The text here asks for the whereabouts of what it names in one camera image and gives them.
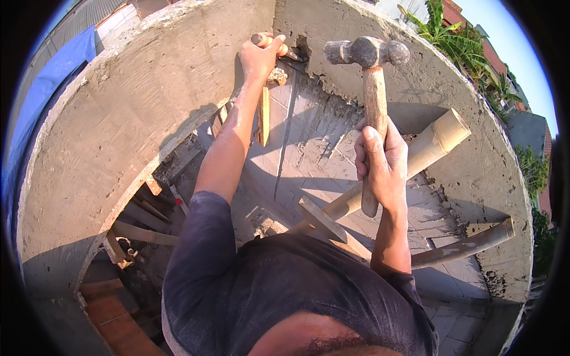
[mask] forearm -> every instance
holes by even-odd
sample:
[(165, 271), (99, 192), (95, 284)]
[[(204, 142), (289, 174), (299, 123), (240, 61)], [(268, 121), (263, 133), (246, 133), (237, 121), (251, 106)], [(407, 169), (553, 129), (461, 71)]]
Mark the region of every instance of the forearm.
[(246, 82), (222, 129), (206, 153), (194, 192), (210, 191), (231, 203), (251, 140), (251, 127), (263, 82)]
[(412, 272), (412, 257), (408, 247), (408, 207), (405, 201), (392, 211), (382, 210), (370, 268), (383, 278), (394, 272)]

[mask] hand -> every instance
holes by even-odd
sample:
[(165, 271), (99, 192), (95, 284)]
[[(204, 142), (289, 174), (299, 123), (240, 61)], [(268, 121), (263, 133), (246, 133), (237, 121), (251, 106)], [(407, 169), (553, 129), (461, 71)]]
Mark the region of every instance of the hand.
[[(263, 32), (263, 34), (270, 38), (273, 37), (273, 34), (269, 32)], [(239, 58), (247, 83), (265, 82), (275, 68), (275, 60), (283, 41), (285, 41), (285, 35), (275, 37), (264, 48), (253, 44), (249, 39), (243, 43), (242, 49), (239, 50)]]
[[(361, 181), (368, 176), (372, 193), (384, 209), (395, 212), (406, 206), (406, 176), (408, 174), (408, 145), (388, 118), (386, 147), (378, 131), (364, 127), (364, 120), (356, 125), (362, 135), (355, 143), (356, 175)], [(369, 159), (369, 168), (364, 163)]]

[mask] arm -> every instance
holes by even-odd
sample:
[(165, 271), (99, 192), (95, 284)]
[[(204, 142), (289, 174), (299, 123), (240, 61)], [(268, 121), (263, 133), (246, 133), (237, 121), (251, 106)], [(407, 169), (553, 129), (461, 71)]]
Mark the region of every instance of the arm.
[[(363, 127), (355, 143), (356, 171), (359, 180), (366, 175), (376, 199), (382, 204), (382, 217), (372, 250), (370, 268), (383, 278), (393, 272), (412, 272), (412, 257), (408, 247), (408, 206), (406, 204), (406, 174), (408, 145), (396, 126), (389, 120), (385, 148), (380, 134), (370, 126)], [(364, 164), (368, 155), (370, 168)]]
[(202, 161), (194, 193), (209, 191), (231, 203), (250, 146), (251, 126), (259, 95), (275, 67), (276, 55), (284, 40), (285, 36), (279, 35), (266, 48), (259, 48), (250, 40), (242, 45), (239, 58), (245, 82)]

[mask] red roof tile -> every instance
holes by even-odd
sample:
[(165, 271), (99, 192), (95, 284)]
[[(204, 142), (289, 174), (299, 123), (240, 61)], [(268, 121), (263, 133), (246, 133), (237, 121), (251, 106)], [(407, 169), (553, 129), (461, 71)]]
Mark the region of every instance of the red roof tile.
[[(544, 157), (548, 157), (550, 162), (550, 153), (552, 151), (552, 137), (550, 136), (550, 130), (548, 129), (548, 124), (546, 124), (546, 135), (544, 138)], [(545, 211), (548, 216), (552, 216), (552, 207), (550, 206), (550, 191), (547, 187), (538, 193), (538, 206), (540, 210)]]
[[(461, 8), (451, 0), (444, 0), (443, 2), (443, 21), (447, 25), (456, 24), (461, 22), (461, 27), (469, 23), (465, 17), (461, 15)], [(489, 61), (493, 69), (501, 74), (507, 75), (507, 67), (499, 58), (493, 47), (489, 44), (488, 40), (483, 41), (483, 56)]]
[(483, 56), (489, 61), (493, 69), (498, 74), (507, 75), (507, 67), (504, 65), (503, 61), (499, 58), (499, 55), (493, 47), (489, 44), (488, 40), (483, 40)]

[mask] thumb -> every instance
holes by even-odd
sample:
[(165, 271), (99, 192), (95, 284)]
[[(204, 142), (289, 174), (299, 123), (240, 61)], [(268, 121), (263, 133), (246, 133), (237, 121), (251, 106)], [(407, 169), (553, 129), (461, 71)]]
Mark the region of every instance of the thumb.
[(383, 167), (386, 165), (386, 155), (384, 154), (384, 143), (378, 131), (371, 126), (362, 129), (364, 137), (364, 149), (370, 163), (370, 171), (374, 167)]
[(275, 52), (278, 55), (284, 55), (281, 54), (280, 51), (282, 48), (281, 46), (283, 45), (283, 41), (285, 41), (285, 35), (279, 35), (277, 37), (275, 37), (273, 39), (273, 42), (271, 42), (271, 44), (268, 46), (268, 48), (272, 51)]

